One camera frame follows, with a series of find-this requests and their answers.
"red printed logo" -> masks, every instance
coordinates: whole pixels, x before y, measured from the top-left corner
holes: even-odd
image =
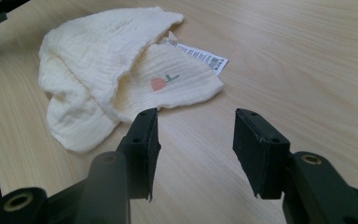
[[[170,75],[165,76],[167,78],[164,79],[162,77],[153,77],[150,81],[150,85],[152,86],[153,91],[159,91],[164,89],[164,87],[167,86],[167,83],[170,81],[173,81],[176,78],[179,78],[179,76],[176,77],[170,77]]]

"baby hat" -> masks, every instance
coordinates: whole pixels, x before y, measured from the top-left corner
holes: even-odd
[[[122,8],[68,21],[50,31],[39,51],[39,85],[52,94],[47,113],[51,134],[65,148],[87,152],[120,121],[132,121],[147,106],[195,103],[188,97],[195,92],[179,97],[176,103],[154,97],[156,93],[169,96],[162,93],[174,86],[174,81],[185,80],[185,76],[176,75],[177,71],[161,71],[168,66],[158,61],[164,60],[162,52],[190,56],[173,47],[148,48],[182,20],[182,15],[159,7]],[[203,68],[200,77],[207,74],[207,65]],[[214,75],[213,80],[220,90],[223,83]],[[200,94],[205,99],[218,91],[212,92]]]

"wooden table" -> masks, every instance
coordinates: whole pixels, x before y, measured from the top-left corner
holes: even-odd
[[[132,223],[284,223],[282,201],[257,200],[232,151],[234,112],[254,110],[292,143],[330,160],[358,188],[358,2],[321,0],[34,0],[0,24],[0,183],[52,195],[85,178],[130,124],[98,148],[62,148],[37,84],[43,36],[65,21],[120,7],[185,15],[178,38],[229,59],[225,88],[199,105],[162,109],[155,199],[131,201]]]

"black plastic bracket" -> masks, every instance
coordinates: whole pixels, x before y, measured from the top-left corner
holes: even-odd
[[[94,158],[89,176],[47,198],[39,188],[0,200],[0,223],[131,223],[130,199],[152,197],[158,154],[158,111],[141,112],[116,151]]]
[[[253,111],[237,109],[233,149],[252,189],[279,199],[288,223],[358,224],[358,190],[320,155],[289,152],[290,143]]]

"screw hole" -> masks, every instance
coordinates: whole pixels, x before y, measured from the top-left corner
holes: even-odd
[[[272,138],[271,140],[273,143],[280,143],[281,140],[279,140],[278,138]]]
[[[306,163],[309,163],[309,164],[312,164],[312,165],[319,165],[319,164],[322,164],[322,161],[321,159],[315,157],[315,156],[312,156],[312,155],[304,155],[301,157],[301,159],[303,161],[305,161]]]
[[[132,142],[133,142],[133,143],[140,143],[140,142],[142,142],[142,139],[140,139],[140,138],[134,138],[134,139],[132,139]]]
[[[4,205],[4,210],[7,212],[18,211],[30,204],[33,198],[34,196],[31,192],[23,192],[8,200]]]

